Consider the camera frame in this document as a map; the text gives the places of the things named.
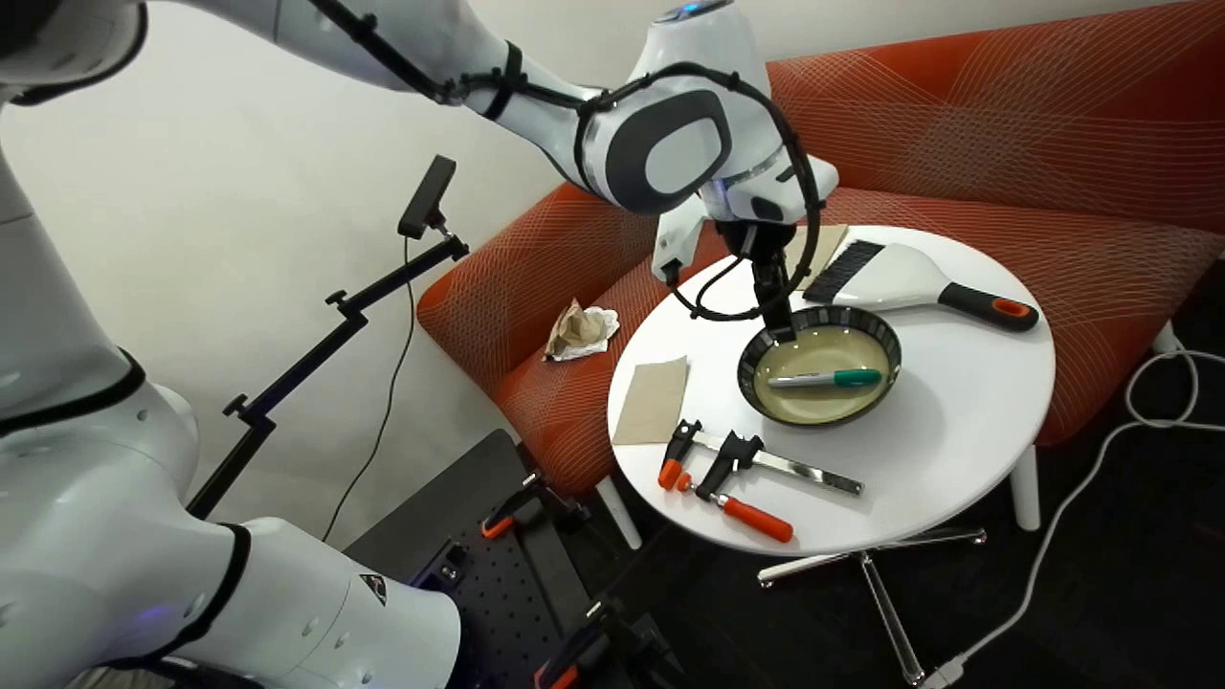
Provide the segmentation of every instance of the black cable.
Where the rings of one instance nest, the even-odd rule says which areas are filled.
[[[320,529],[320,543],[329,543],[329,536],[332,536],[332,529],[335,529],[335,520],[341,520],[341,514],[346,514],[346,500],[351,496],[351,491],[356,491],[356,482],[370,472],[370,462],[379,459],[379,446],[384,446],[384,435],[388,435],[388,426],[390,426],[390,408],[395,408],[395,385],[398,385],[398,375],[401,375],[401,366],[407,366],[407,361],[408,361],[408,348],[413,348],[413,333],[416,333],[416,313],[413,313],[413,287],[407,287],[407,294],[408,294],[408,333],[407,333],[407,340],[401,340],[401,348],[398,348],[398,361],[395,361],[395,366],[390,366],[390,375],[388,375],[388,398],[384,398],[384,417],[379,417],[379,427],[374,427],[374,439],[370,439],[370,451],[369,451],[369,459],[358,462],[358,472],[348,479],[348,486],[346,486],[346,495],[341,495],[341,500],[332,504],[332,515],[329,515],[329,523]]]

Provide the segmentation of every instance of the spatula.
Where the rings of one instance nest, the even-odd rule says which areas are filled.
[[[954,306],[998,330],[1032,330],[1036,310],[954,283],[925,251],[911,245],[851,239],[806,287],[806,302],[847,302],[864,310]]]

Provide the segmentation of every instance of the frying pan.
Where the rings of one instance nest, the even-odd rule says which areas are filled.
[[[856,306],[813,306],[792,316],[797,340],[776,340],[772,333],[758,333],[734,366],[739,394],[782,426],[841,426],[851,417],[869,414],[892,391],[892,380],[902,365],[902,345],[892,325]],[[786,385],[782,380],[833,372],[874,372],[874,384],[854,385]]]
[[[1036,310],[1002,294],[954,283],[911,245],[851,239],[806,287],[806,302],[847,302],[864,310],[954,306],[998,330],[1032,330]]]

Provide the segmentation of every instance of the orange couch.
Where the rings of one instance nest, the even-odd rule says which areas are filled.
[[[1189,0],[769,63],[804,150],[841,173],[828,223],[921,225],[1014,268],[1056,335],[1036,446],[1072,439],[1225,248],[1225,3]],[[420,294],[420,325],[503,407],[560,495],[612,472],[616,352],[667,294],[656,218],[560,187]],[[570,302],[623,320],[543,365]]]

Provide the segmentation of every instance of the black handle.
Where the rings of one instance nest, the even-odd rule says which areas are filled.
[[[988,294],[988,292],[977,292],[977,287],[966,287],[966,283],[949,283],[939,302],[954,306],[954,310],[966,310],[972,316],[982,316],[998,330],[1014,330],[1014,333],[1027,333],[1036,325],[1036,310],[1028,302],[1014,302],[1014,298],[1002,298],[1002,294]]]

